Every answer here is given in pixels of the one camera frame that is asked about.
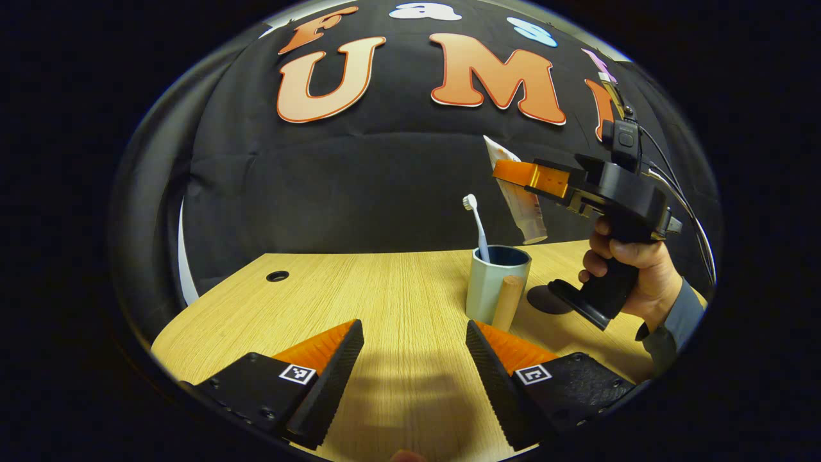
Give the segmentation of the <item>white toothpaste tube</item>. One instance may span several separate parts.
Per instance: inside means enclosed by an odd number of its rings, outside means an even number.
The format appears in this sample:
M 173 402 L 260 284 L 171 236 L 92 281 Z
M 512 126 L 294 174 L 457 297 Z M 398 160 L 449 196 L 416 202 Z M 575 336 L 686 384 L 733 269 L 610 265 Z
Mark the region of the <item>white toothpaste tube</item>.
M 483 140 L 487 154 L 489 154 L 492 170 L 501 160 L 521 162 L 521 159 L 513 152 L 496 143 L 487 135 L 483 135 Z M 546 227 L 537 195 L 526 192 L 524 188 L 501 179 L 496 178 L 496 184 L 500 187 L 516 227 L 523 234 L 523 244 L 536 244 L 544 241 L 546 239 Z

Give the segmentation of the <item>white toothbrush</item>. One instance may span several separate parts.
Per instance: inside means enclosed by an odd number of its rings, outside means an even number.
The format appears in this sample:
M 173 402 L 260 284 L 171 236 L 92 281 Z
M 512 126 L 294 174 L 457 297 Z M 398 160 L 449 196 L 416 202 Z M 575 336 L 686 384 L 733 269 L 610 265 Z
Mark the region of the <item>white toothbrush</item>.
M 462 199 L 463 207 L 472 212 L 476 229 L 477 229 L 477 241 L 478 241 L 478 251 L 480 252 L 480 259 L 485 263 L 490 263 L 490 256 L 489 256 L 489 245 L 487 245 L 486 234 L 484 231 L 483 223 L 481 222 L 480 213 L 478 213 L 478 201 L 473 194 L 465 195 Z

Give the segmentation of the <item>wooden desktop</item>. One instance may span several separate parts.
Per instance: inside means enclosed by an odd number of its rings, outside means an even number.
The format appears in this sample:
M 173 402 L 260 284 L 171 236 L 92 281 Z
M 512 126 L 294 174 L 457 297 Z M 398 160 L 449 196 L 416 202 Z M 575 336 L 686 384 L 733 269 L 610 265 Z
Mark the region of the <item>wooden desktop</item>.
M 470 250 L 259 255 L 178 314 L 151 351 L 195 384 L 246 353 L 278 354 L 359 319 L 364 347 L 314 454 L 498 462 L 514 451 L 464 344 L 470 261 Z

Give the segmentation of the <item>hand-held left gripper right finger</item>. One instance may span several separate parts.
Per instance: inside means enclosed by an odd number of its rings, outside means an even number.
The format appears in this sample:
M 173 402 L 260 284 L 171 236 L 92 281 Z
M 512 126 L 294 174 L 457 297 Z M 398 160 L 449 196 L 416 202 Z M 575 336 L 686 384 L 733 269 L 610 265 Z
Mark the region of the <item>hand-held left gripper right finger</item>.
M 577 432 L 636 388 L 586 353 L 557 355 L 475 320 L 466 347 L 513 450 Z

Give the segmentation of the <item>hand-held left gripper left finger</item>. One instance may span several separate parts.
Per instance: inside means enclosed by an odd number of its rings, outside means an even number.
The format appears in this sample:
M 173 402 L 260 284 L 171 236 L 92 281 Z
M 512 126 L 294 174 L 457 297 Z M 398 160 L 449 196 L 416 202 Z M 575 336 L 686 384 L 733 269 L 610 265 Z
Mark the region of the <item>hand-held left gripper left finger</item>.
M 183 386 L 238 423 L 316 450 L 323 444 L 364 346 L 352 319 L 281 353 L 247 353 Z

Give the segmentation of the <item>black backdrop cloth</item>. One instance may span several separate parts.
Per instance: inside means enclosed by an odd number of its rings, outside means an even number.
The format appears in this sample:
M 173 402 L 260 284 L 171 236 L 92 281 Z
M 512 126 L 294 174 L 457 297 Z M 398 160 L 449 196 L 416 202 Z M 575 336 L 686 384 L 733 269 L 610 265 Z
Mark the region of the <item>black backdrop cloth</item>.
M 648 71 L 516 0 L 345 0 L 281 13 L 203 56 L 140 122 L 108 222 L 126 306 L 161 329 L 264 253 L 520 245 L 484 138 L 524 161 L 609 154 L 586 85 L 608 71 L 722 265 L 726 220 L 702 140 Z

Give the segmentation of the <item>dark round coaster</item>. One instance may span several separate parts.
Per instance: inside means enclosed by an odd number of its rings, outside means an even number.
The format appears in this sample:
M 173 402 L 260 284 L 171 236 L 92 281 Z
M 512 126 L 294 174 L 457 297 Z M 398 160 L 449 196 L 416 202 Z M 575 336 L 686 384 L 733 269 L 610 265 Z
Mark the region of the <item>dark round coaster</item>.
M 554 295 L 548 286 L 532 287 L 527 292 L 526 300 L 534 309 L 545 314 L 563 315 L 573 312 L 573 307 L 560 296 Z

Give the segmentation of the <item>light blue cup wooden handle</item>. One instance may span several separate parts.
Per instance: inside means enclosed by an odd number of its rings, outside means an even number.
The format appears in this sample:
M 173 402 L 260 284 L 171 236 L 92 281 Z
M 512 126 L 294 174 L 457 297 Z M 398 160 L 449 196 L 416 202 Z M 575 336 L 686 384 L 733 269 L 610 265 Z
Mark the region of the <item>light blue cup wooden handle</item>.
M 510 331 L 517 307 L 525 293 L 532 257 L 512 246 L 489 245 L 488 261 L 475 249 L 470 264 L 466 295 L 468 318 Z

